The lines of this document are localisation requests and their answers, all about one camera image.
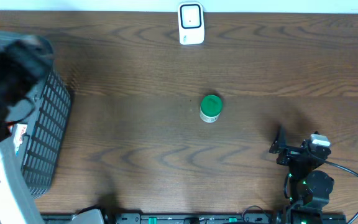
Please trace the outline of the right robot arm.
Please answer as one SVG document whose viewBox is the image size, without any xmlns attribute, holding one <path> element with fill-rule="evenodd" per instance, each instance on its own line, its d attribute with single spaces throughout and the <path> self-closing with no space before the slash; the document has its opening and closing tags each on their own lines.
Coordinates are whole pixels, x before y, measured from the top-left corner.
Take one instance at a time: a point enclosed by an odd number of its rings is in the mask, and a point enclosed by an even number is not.
<svg viewBox="0 0 358 224">
<path fill-rule="evenodd" d="M 317 168 L 331 154 L 326 136 L 315 132 L 299 147 L 286 142 L 285 130 L 278 128 L 269 152 L 277 154 L 277 164 L 288 167 L 283 192 L 290 204 L 276 211 L 272 223 L 322 223 L 322 209 L 329 203 L 334 179 Z"/>
</svg>

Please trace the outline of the green lid jar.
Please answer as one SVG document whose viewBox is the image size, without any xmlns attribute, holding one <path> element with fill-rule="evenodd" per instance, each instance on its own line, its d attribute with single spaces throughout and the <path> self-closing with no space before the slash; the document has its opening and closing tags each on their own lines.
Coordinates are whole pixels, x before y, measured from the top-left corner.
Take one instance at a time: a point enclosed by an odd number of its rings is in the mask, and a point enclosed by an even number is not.
<svg viewBox="0 0 358 224">
<path fill-rule="evenodd" d="M 200 118 L 206 123 L 213 123 L 223 110 L 223 101 L 217 95 L 205 96 L 200 104 Z"/>
</svg>

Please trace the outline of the white Panadol box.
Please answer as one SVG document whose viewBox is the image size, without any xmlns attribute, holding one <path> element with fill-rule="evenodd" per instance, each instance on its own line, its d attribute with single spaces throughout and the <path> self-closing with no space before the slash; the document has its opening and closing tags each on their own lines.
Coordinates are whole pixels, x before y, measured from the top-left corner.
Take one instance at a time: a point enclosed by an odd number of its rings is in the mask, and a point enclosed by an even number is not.
<svg viewBox="0 0 358 224">
<path fill-rule="evenodd" d="M 16 131 L 14 134 L 14 146 L 15 146 L 15 154 L 18 155 L 20 145 L 23 143 L 23 135 L 27 131 L 27 125 L 26 124 L 17 124 L 16 125 Z"/>
</svg>

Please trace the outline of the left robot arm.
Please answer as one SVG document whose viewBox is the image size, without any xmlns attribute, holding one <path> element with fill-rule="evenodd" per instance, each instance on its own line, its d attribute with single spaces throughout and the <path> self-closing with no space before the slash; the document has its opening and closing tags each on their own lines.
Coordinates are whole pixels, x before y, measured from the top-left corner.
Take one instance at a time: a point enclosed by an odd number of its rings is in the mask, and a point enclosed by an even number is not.
<svg viewBox="0 0 358 224">
<path fill-rule="evenodd" d="M 72 100 L 54 69 L 53 48 L 37 35 L 0 31 L 0 223 L 103 223 L 98 208 L 42 215 Z"/>
</svg>

